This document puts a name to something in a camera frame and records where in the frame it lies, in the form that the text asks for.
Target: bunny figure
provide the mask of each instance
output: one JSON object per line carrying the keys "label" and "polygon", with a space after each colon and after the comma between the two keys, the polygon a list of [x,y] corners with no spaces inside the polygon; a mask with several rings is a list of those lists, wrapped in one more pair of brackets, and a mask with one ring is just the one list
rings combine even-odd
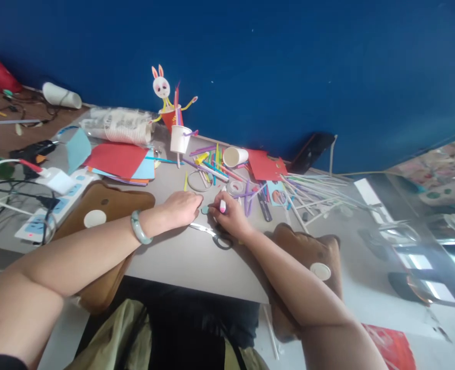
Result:
{"label": "bunny figure", "polygon": [[[163,108],[159,110],[159,117],[153,120],[153,122],[157,122],[162,119],[163,114],[174,112],[174,105],[169,100],[171,86],[169,85],[169,82],[164,78],[164,70],[162,69],[162,66],[159,64],[159,73],[157,73],[155,67],[152,67],[152,74],[154,75],[153,83],[154,92],[159,98],[161,98],[164,101]],[[194,97],[193,99],[191,99],[188,105],[185,106],[184,108],[181,108],[181,110],[187,110],[190,107],[190,105],[196,102],[197,100],[198,97]]]}

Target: plastic bag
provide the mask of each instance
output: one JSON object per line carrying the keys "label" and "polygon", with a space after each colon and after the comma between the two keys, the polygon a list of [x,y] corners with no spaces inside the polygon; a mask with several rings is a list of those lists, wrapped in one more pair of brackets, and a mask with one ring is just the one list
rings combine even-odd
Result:
{"label": "plastic bag", "polygon": [[147,110],[95,107],[80,116],[79,125],[90,137],[135,145],[152,142],[158,114]]}

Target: table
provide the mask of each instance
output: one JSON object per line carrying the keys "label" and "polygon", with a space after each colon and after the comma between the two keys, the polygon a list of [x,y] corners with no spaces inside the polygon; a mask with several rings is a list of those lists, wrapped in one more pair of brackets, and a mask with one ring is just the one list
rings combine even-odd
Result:
{"label": "table", "polygon": [[[210,140],[192,137],[188,146],[188,153],[195,149],[211,146]],[[169,159],[175,160],[175,154],[167,153]],[[143,190],[155,196],[156,204],[163,203],[169,195],[184,188],[185,172],[194,171],[190,165],[183,165],[180,169],[174,164],[162,163],[156,170],[156,178],[146,187],[125,185],[123,183],[105,179],[111,187],[121,190]],[[248,176],[245,169],[240,173]],[[205,193],[202,206],[211,203],[225,183],[217,181],[217,186]],[[49,194],[47,188],[26,184],[23,191],[30,194]],[[34,199],[20,199],[27,211],[35,211],[40,206]],[[287,222],[287,213],[283,207],[271,207],[273,220],[266,222],[258,205],[253,204],[250,222],[262,232],[272,232],[276,225]],[[292,225],[299,224],[292,211],[290,214]],[[0,223],[0,249],[27,253],[36,248],[32,243],[17,239],[15,232],[23,225],[28,216],[15,212],[3,213],[8,219]],[[195,221],[207,225],[207,216],[200,213]],[[268,282],[251,253],[243,246],[235,246],[224,251],[215,246],[211,236],[192,228],[177,229],[159,235],[147,247],[137,250],[127,272],[127,275],[152,281],[173,284],[176,286],[197,289],[201,291],[226,295],[260,303],[268,303]]]}

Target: colored paper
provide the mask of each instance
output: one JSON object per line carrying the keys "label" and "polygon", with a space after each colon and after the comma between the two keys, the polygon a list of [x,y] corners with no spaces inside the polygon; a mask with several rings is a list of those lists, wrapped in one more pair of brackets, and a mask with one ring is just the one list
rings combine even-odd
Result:
{"label": "colored paper", "polygon": [[65,144],[68,154],[68,175],[80,167],[92,152],[92,146],[85,132],[79,128]]}
{"label": "colored paper", "polygon": [[[148,158],[153,158],[154,156],[154,151],[149,150],[147,152],[146,157]],[[137,170],[131,177],[132,179],[154,179],[155,178],[155,161],[151,159],[144,159],[141,163],[140,166],[138,166]]]}
{"label": "colored paper", "polygon": [[275,207],[287,207],[288,200],[282,181],[267,181],[270,204]]}
{"label": "colored paper", "polygon": [[132,144],[103,143],[92,150],[85,165],[130,179],[140,167],[148,149]]}
{"label": "colored paper", "polygon": [[280,175],[287,176],[284,161],[268,158],[266,151],[248,149],[248,161],[257,181],[280,181]]}
{"label": "colored paper", "polygon": [[95,173],[95,174],[98,174],[98,175],[102,175],[102,176],[105,176],[105,177],[108,177],[108,178],[111,178],[113,180],[116,180],[116,181],[121,181],[121,182],[125,182],[125,183],[130,183],[130,184],[135,184],[135,185],[147,185],[149,183],[149,180],[139,180],[139,179],[125,179],[125,178],[120,178],[120,177],[115,177],[114,175],[112,174],[109,174],[107,172],[104,172],[104,171],[100,171],[98,169],[95,169],[93,167],[85,167],[85,169],[89,172],[92,172],[92,173]]}

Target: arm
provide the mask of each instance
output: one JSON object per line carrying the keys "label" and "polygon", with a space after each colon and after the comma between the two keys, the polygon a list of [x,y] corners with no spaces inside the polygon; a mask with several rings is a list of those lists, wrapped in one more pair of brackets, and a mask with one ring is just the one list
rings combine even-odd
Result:
{"label": "arm", "polygon": [[[217,210],[221,199],[226,202],[226,214]],[[221,192],[210,212],[253,253],[276,292],[303,327],[307,368],[387,369],[368,333],[343,302],[311,271],[255,230],[237,201]]]}
{"label": "arm", "polygon": [[[185,226],[203,198],[174,193],[140,213],[148,237]],[[82,230],[26,254],[0,274],[0,354],[30,365],[45,345],[65,297],[112,269],[140,246],[129,217]]]}

